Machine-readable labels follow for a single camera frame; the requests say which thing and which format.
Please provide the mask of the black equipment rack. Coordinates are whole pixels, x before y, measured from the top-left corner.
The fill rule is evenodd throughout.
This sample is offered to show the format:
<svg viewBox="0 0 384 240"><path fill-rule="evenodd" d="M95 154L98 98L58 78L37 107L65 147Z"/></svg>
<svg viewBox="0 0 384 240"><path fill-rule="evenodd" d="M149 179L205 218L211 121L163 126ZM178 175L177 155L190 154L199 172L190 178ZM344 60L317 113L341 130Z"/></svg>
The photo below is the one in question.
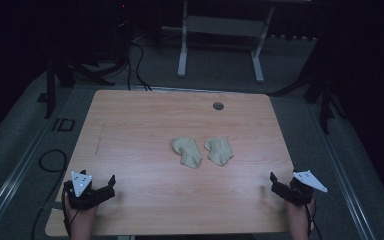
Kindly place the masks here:
<svg viewBox="0 0 384 240"><path fill-rule="evenodd" d="M116 29L116 53L117 65L123 66L128 59L134 19L133 0L112 0L115 29Z"/></svg>

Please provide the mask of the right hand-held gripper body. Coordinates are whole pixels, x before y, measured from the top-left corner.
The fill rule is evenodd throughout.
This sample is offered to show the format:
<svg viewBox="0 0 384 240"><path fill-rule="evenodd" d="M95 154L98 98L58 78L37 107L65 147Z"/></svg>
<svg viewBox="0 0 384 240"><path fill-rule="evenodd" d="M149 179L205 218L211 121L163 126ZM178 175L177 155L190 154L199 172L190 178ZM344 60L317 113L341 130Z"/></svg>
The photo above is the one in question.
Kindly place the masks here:
<svg viewBox="0 0 384 240"><path fill-rule="evenodd" d="M290 202L295 206L309 204L312 201L314 190L328 192L328 188L310 170L293 172L290 190L292 192Z"/></svg>

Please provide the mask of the black metal stand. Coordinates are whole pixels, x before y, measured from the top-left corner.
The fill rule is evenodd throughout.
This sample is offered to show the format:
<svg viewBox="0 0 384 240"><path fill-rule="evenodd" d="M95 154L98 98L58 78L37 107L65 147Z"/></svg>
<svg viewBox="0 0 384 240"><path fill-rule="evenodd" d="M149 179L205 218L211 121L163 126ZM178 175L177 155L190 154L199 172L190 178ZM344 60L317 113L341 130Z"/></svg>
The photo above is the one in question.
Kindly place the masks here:
<svg viewBox="0 0 384 240"><path fill-rule="evenodd" d="M109 68L92 71L66 56L51 57L48 60L46 66L46 92L41 94L38 98L39 102L46 103L45 119L49 119L56 108L56 78L59 78L63 85L73 87L75 81L72 72L75 71L82 74L92 82L98 83L100 85L114 86L114 83L105 80L103 76L113 73L120 68L120 64L115 64Z"/></svg>
<svg viewBox="0 0 384 240"><path fill-rule="evenodd" d="M304 67L295 82L280 90L268 93L268 96L281 97L300 87L303 87L304 85L307 85L308 88L304 94L304 100L306 103L313 104L318 99L321 99L319 125L325 134L329 134L328 119L331 117L330 104L332 103L331 94L334 79L335 72L332 69L321 68L309 70ZM338 105L336 103L332 104L339 111L339 114L344 117L344 113Z"/></svg>

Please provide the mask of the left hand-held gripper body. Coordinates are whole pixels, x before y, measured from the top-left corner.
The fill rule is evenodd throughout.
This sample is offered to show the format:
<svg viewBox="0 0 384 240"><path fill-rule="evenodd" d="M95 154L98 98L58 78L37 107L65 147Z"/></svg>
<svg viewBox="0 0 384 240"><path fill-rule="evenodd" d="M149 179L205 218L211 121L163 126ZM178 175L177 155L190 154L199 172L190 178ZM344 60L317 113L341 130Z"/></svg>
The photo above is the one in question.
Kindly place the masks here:
<svg viewBox="0 0 384 240"><path fill-rule="evenodd" d="M87 210L97 205L95 195L100 192L109 191L105 187L93 190L91 175L87 175L83 170L80 173L72 171L71 179L66 181L63 186L63 193L69 198L69 204L73 209Z"/></svg>

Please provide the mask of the person's right hand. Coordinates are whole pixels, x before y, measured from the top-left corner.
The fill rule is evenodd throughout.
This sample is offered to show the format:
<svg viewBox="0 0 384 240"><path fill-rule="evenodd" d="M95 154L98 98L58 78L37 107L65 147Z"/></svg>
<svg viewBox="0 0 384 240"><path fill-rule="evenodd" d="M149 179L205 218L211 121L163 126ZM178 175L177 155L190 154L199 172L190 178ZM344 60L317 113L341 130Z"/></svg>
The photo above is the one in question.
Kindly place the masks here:
<svg viewBox="0 0 384 240"><path fill-rule="evenodd" d="M312 217L314 214L314 201L311 201L309 204L296 206L293 203L286 202L286 215L288 218L304 218L308 216Z"/></svg>

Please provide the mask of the person's left hand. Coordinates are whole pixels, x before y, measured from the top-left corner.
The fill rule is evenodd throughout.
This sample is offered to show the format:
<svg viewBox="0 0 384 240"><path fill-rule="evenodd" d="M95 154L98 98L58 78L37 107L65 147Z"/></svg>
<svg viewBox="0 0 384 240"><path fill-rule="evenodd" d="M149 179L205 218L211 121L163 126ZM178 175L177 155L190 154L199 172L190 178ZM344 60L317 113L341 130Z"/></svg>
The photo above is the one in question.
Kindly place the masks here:
<svg viewBox="0 0 384 240"><path fill-rule="evenodd" d="M96 216L96 212L98 209L97 206L87 210L73 209L69 204L68 197L64 199L64 206L65 206L65 216L68 218L69 221L73 221L76 217L79 217L81 220L87 220L87 221L93 220Z"/></svg>

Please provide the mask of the metal floor rail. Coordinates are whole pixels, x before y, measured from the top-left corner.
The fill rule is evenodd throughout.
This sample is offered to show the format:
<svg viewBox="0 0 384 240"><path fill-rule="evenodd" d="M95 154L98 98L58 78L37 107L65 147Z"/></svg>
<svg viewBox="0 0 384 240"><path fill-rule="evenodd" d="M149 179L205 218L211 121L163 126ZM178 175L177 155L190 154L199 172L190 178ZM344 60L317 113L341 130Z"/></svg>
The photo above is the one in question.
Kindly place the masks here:
<svg viewBox="0 0 384 240"><path fill-rule="evenodd" d="M50 130L41 129L27 144L7 180L0 189L0 239L30 238L30 232L37 222L37 214L52 189L55 177L39 167L51 146Z"/></svg>
<svg viewBox="0 0 384 240"><path fill-rule="evenodd" d="M360 240L376 240L373 230L367 220L365 211L351 184L351 181L346 175L345 169L340 161L339 154L333 145L331 137L326 134L324 130L319 126L316 109L311 106L307 106L307 109L309 115L311 116L312 122L315 124L315 128L317 129L318 134L321 136L322 142L326 148L328 163L331 165L333 174L339 185Z"/></svg>

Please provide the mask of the white desk frame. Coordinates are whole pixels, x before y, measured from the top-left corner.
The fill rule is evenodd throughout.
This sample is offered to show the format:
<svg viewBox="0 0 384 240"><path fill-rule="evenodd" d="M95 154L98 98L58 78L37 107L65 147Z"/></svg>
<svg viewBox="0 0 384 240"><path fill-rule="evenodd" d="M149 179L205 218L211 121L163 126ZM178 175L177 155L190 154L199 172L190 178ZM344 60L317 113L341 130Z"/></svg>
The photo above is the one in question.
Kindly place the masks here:
<svg viewBox="0 0 384 240"><path fill-rule="evenodd" d="M261 51L267 37L268 28L274 14L274 7L269 7L265 14L265 19L257 20L239 20L229 18L205 17L190 15L188 13L188 0L183 0L182 28L181 28L181 49L178 62L177 76L186 75L188 45L187 39L189 33L206 33L215 35L230 35L255 37L258 44L250 52L255 81L262 83L264 81L263 69L260 63Z"/></svg>

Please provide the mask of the beige sock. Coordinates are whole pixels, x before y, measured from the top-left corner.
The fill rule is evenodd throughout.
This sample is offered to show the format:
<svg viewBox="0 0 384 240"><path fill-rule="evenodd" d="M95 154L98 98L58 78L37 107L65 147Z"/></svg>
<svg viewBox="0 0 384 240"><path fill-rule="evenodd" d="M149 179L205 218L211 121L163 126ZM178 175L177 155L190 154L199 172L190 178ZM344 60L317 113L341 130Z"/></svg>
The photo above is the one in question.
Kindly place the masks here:
<svg viewBox="0 0 384 240"><path fill-rule="evenodd" d="M204 147L208 151L207 157L218 166L224 166L233 157L233 152L226 137L207 139Z"/></svg>
<svg viewBox="0 0 384 240"><path fill-rule="evenodd" d="M172 140L173 150L181 156L180 163L189 168L196 169L201 160L202 155L193 138L177 137Z"/></svg>

